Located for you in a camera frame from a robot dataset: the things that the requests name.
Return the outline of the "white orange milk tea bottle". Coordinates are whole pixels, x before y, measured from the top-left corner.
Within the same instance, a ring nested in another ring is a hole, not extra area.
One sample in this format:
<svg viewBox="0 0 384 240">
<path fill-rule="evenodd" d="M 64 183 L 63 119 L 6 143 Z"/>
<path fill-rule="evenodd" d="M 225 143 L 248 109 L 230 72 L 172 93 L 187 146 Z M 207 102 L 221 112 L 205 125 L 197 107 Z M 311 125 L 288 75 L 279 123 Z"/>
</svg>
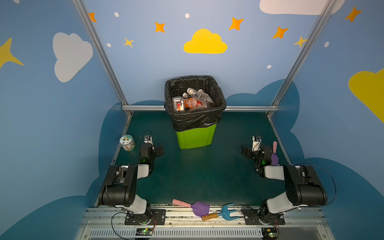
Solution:
<svg viewBox="0 0 384 240">
<path fill-rule="evenodd" d="M 188 109 L 202 107 L 204 104 L 195 98 L 184 99 L 184 105 Z"/>
</svg>

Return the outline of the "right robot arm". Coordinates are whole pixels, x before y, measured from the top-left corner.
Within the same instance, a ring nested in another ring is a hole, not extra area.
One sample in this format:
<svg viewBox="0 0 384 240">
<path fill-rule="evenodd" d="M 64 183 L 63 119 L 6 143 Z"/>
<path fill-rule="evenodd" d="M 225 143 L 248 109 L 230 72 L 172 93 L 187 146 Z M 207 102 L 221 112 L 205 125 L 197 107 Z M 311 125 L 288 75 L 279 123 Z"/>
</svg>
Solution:
<svg viewBox="0 0 384 240">
<path fill-rule="evenodd" d="M 263 201 L 257 209 L 243 206 L 241 209 L 248 225 L 259 222 L 262 225 L 284 224 L 284 214 L 300 207 L 321 207 L 327 205 L 328 195 L 313 166 L 280 165 L 273 147 L 257 145 L 242 146 L 242 155 L 255 162 L 255 171 L 260 177 L 283 181 L 285 190 L 280 195 Z"/>
</svg>

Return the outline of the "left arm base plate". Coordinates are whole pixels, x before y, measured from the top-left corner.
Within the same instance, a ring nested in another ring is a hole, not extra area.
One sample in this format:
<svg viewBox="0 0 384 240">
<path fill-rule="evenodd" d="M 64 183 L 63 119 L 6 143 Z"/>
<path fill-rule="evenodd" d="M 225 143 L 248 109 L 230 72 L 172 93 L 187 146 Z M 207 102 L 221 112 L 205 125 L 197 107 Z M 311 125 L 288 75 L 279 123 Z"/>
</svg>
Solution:
<svg viewBox="0 0 384 240">
<path fill-rule="evenodd" d="M 124 224 L 126 226 L 154 226 L 164 225 L 166 219 L 166 210 L 164 209 L 147 209 L 143 214 L 127 213 Z"/>
</svg>

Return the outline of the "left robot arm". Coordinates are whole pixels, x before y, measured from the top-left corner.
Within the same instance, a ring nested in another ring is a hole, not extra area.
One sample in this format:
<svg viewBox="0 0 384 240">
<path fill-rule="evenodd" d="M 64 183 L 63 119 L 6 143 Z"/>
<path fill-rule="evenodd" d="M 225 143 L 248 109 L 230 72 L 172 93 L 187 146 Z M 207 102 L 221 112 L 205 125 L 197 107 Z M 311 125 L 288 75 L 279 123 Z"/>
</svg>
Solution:
<svg viewBox="0 0 384 240">
<path fill-rule="evenodd" d="M 164 153 L 163 145 L 144 143 L 138 164 L 110 166 L 98 196 L 99 204 L 126 210 L 127 225 L 154 224 L 156 218 L 150 203 L 137 195 L 137 182 L 153 173 L 155 158 Z"/>
</svg>

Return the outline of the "tall red white label bottle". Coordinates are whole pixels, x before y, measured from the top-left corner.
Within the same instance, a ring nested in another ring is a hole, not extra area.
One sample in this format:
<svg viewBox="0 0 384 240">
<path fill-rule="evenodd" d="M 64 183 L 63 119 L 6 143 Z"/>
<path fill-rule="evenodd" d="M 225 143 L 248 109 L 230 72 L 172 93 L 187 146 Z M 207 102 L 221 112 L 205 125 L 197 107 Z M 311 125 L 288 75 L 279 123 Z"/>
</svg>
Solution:
<svg viewBox="0 0 384 240">
<path fill-rule="evenodd" d="M 184 112 L 185 111 L 185 105 L 184 105 L 184 98 L 183 97 L 173 97 L 173 108 L 175 112 Z"/>
</svg>

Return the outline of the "purple text label bottle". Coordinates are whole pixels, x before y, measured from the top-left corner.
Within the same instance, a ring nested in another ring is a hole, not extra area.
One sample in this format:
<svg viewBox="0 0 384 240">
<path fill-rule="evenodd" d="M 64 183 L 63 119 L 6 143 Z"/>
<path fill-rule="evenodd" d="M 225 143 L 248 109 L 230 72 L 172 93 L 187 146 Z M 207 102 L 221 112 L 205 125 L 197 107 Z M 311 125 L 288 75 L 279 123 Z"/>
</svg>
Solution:
<svg viewBox="0 0 384 240">
<path fill-rule="evenodd" d="M 205 98 L 205 101 L 207 102 L 207 104 L 209 106 L 211 106 L 211 107 L 215 106 L 214 101 L 212 100 L 212 98 L 207 93 L 205 93 L 202 89 L 199 89 L 198 92 L 201 94 L 202 97 Z"/>
</svg>

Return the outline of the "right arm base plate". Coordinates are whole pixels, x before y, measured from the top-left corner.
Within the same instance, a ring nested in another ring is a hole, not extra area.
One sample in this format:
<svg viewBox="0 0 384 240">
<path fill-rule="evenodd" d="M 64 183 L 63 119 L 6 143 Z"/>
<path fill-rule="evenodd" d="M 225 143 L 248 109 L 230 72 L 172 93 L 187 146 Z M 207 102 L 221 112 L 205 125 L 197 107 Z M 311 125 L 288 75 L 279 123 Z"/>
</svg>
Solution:
<svg viewBox="0 0 384 240">
<path fill-rule="evenodd" d="M 248 208 L 247 206 L 241 209 L 241 213 L 245 218 L 246 225 L 280 226 L 286 224 L 283 215 L 274 215 L 269 213 L 262 215 L 259 210 Z"/>
</svg>

